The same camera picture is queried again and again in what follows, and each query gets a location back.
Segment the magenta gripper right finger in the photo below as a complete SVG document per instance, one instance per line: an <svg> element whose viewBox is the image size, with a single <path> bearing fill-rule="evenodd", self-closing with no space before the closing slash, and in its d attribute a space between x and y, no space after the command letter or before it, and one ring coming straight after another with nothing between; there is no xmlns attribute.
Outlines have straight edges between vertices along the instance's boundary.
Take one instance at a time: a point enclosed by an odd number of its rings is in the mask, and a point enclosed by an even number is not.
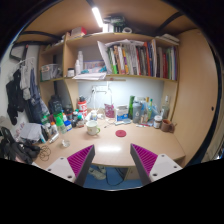
<svg viewBox="0 0 224 224"><path fill-rule="evenodd" d="M181 167L166 154L157 155L135 144L130 145L130 154L143 186L181 170Z"/></svg>

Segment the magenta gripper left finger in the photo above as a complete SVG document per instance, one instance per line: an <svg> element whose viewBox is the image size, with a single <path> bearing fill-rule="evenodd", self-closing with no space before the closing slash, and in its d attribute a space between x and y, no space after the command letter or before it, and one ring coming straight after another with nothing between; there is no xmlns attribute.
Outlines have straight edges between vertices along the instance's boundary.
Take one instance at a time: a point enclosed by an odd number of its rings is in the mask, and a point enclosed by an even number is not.
<svg viewBox="0 0 224 224"><path fill-rule="evenodd" d="M83 186L94 156L95 147L90 145L68 158L58 158L47 168L47 171L76 185Z"/></svg>

